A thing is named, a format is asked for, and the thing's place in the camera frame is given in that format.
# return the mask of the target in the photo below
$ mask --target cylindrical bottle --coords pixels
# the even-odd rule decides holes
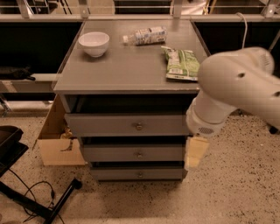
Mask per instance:
[[[167,31],[164,26],[156,26],[134,31],[130,35],[123,36],[123,43],[126,45],[149,45],[166,41]]]

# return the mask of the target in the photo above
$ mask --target bowl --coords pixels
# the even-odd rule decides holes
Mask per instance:
[[[110,37],[108,34],[100,31],[93,31],[83,34],[78,39],[78,44],[89,56],[101,57],[109,47]]]

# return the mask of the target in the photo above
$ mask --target white robotic arm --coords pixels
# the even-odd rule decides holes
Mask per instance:
[[[186,112],[194,135],[218,134],[236,109],[260,116],[280,130],[280,79],[272,75],[274,60],[260,47],[216,53],[199,68],[200,91]]]

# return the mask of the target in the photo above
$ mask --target dresser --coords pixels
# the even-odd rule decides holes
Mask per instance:
[[[167,80],[161,45],[124,45],[135,29],[164,25],[165,46],[207,57],[189,20],[95,20],[81,30],[106,32],[109,49],[90,58],[77,45],[54,92],[96,180],[183,179],[186,110],[195,82]]]

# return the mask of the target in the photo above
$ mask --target brown box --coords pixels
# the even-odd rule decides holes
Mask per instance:
[[[44,165],[86,164],[77,139],[60,139],[67,125],[65,113],[60,97],[56,95],[37,141]]]

